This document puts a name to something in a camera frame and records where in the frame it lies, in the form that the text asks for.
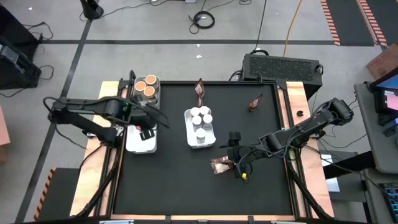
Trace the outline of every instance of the gray floor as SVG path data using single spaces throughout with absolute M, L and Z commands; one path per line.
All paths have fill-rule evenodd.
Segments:
M 284 40 L 299 0 L 268 0 L 262 40 Z M 208 1 L 205 9 L 227 2 Z M 78 18 L 79 1 L 62 0 L 0 0 L 23 24 L 47 22 L 54 33 L 54 40 L 79 40 L 85 22 Z M 116 12 L 94 21 L 88 39 L 101 40 L 186 40 L 186 39 L 241 39 L 257 38 L 263 1 L 241 6 L 238 1 L 211 12 L 216 25 L 201 30 L 197 35 L 188 32 L 190 21 L 200 8 L 199 4 L 167 2 L 159 7 L 141 6 Z M 141 1 L 101 0 L 106 12 L 123 6 L 135 6 Z M 35 31 L 44 32 L 45 27 Z M 292 28 L 290 40 L 331 40 L 320 1 L 304 1 Z M 241 68 L 245 53 L 253 49 L 246 44 L 157 44 L 157 45 L 100 45 L 86 44 L 73 77 L 68 97 L 97 98 L 101 82 L 127 78 L 131 69 L 137 75 L 156 74 L 162 80 L 227 80 L 233 71 Z M 282 56 L 283 45 L 260 45 L 271 55 Z M 37 88 L 24 90 L 13 98 L 0 98 L 4 110 L 11 144 L 7 147 L 9 161 L 0 166 L 0 223 L 14 222 L 28 187 L 35 163 L 40 154 L 49 128 L 47 113 L 42 105 L 45 96 L 58 97 L 77 45 L 44 44 L 39 46 L 34 63 L 53 65 L 55 75 L 51 80 L 41 80 Z M 334 45 L 288 45 L 286 57 L 309 58 L 321 61 L 325 66 L 323 87 L 318 92 L 315 106 L 338 97 L 354 100 L 355 83 L 372 80 L 365 65 L 381 52 L 379 47 L 338 47 Z M 43 76 L 50 75 L 43 70 Z M 314 99 L 309 102 L 312 107 Z M 337 138 L 327 138 L 336 146 L 344 146 L 365 133 L 361 113 L 355 109 L 353 122 L 335 128 Z M 77 129 L 61 126 L 61 132 L 80 144 L 86 139 Z M 347 151 L 370 150 L 366 138 L 356 142 Z M 78 167 L 84 152 L 57 134 L 50 146 L 47 160 L 36 186 L 25 221 L 31 221 L 39 201 L 45 178 L 52 167 Z M 342 220 L 363 218 L 361 207 L 344 203 L 334 204 L 335 213 Z

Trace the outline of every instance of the cardboard box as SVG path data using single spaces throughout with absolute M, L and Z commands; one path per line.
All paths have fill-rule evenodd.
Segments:
M 6 120 L 4 119 L 0 105 L 0 165 L 7 162 L 7 152 L 4 146 L 9 143 L 10 137 L 7 131 Z
M 393 69 L 398 67 L 398 42 L 392 44 L 387 50 L 380 53 L 375 59 L 371 60 L 366 68 L 372 76 L 378 80 Z

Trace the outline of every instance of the computer monitor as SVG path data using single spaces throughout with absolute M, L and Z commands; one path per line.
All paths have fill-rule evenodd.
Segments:
M 372 91 L 381 89 L 398 91 L 398 67 L 369 85 Z

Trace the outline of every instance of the monitor screen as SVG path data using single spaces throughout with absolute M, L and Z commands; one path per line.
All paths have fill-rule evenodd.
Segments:
M 377 84 L 377 87 L 390 88 L 390 89 L 398 90 L 398 72 L 396 72 L 389 79 L 384 80 L 383 82 L 380 82 L 379 84 Z

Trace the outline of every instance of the wooden table frame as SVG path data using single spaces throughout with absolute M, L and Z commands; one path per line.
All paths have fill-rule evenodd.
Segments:
M 119 82 L 103 82 L 101 86 L 101 91 L 99 93 L 99 97 L 116 95 L 118 92 L 118 85 Z M 286 106 L 285 104 L 284 92 L 287 93 L 290 106 Z M 307 98 L 305 96 L 305 91 L 302 82 L 287 82 L 287 90 L 283 91 L 282 89 L 279 89 L 278 94 L 279 94 L 279 103 L 282 110 L 284 126 L 286 128 L 290 126 L 288 113 L 291 114 L 291 118 L 293 119 L 294 124 L 297 124 L 310 117 L 310 110 L 308 108 Z M 296 116 L 296 113 L 299 110 L 303 111 L 304 116 L 302 117 Z M 102 126 L 110 125 L 108 121 L 104 120 L 100 116 L 95 116 L 93 121 Z M 94 149 L 96 149 L 99 146 L 99 144 L 100 142 L 97 139 L 89 139 L 87 143 L 87 150 L 85 152 L 85 157 L 89 155 Z M 316 140 L 313 139 L 309 140 L 308 145 L 314 148 L 318 148 Z M 92 157 L 86 161 L 85 165 L 81 169 L 70 215 L 76 215 L 78 212 L 80 212 L 97 190 L 103 169 L 105 152 L 106 148 L 105 147 L 101 148 L 96 154 L 92 155 Z M 115 150 L 112 150 L 111 157 L 109 160 L 110 163 L 108 165 L 108 171 L 113 165 L 114 155 L 115 155 Z M 315 200 L 321 205 L 324 211 L 326 211 L 327 214 L 334 216 L 319 154 L 311 150 L 303 149 L 301 153 L 301 161 L 302 161 L 303 174 L 305 177 L 305 183 L 307 185 L 307 189 L 311 192 Z M 110 186 L 111 183 L 108 185 L 107 189 L 103 194 L 99 215 L 106 214 L 106 209 L 107 209 L 106 207 L 108 205 Z M 297 186 L 295 186 L 295 189 L 296 189 L 295 193 L 297 196 L 297 203 L 298 203 L 298 212 L 300 214 L 300 217 L 306 217 L 307 214 L 305 212 L 305 203 L 303 200 L 302 193 Z M 252 217 L 255 221 L 295 220 L 295 217 L 293 215 L 253 215 Z M 111 214 L 111 219 L 165 220 L 166 216 Z M 247 215 L 194 215 L 194 216 L 172 215 L 171 220 L 248 221 L 248 216 Z

